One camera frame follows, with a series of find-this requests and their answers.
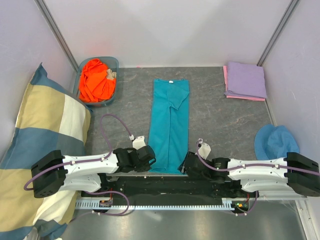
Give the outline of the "teal t shirt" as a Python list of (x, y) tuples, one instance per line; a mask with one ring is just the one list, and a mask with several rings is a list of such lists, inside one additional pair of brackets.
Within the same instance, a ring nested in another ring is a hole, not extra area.
[(189, 81), (155, 79), (148, 145), (156, 162), (151, 172), (180, 174), (189, 144)]

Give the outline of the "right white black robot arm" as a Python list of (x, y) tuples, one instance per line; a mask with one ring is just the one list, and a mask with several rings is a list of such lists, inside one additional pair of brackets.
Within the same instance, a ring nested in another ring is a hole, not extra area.
[(219, 198), (253, 198), (268, 191), (320, 195), (318, 163), (296, 152), (261, 161), (225, 157), (207, 160), (188, 152), (178, 170), (212, 183), (213, 193)]

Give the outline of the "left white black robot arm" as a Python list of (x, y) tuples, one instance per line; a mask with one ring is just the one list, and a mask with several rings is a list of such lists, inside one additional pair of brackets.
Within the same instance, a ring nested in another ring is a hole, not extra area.
[(86, 191), (104, 197), (110, 185), (99, 174), (146, 172), (155, 162), (155, 152), (149, 145), (88, 156), (62, 155), (60, 150), (53, 150), (31, 167), (32, 178), (24, 190), (33, 191), (37, 199), (59, 191)]

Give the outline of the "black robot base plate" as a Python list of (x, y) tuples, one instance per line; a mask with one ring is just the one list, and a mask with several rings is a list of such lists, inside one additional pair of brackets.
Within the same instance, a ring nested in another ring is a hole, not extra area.
[(102, 178), (102, 187), (91, 195), (84, 191), (82, 197), (111, 197), (114, 205), (126, 205), (124, 197), (116, 193), (103, 191), (117, 191), (123, 193), (132, 206), (200, 206), (221, 205), (223, 199), (249, 199), (259, 197), (258, 191), (247, 192), (242, 189), (240, 181), (215, 183), (204, 178), (187, 176), (111, 176)]

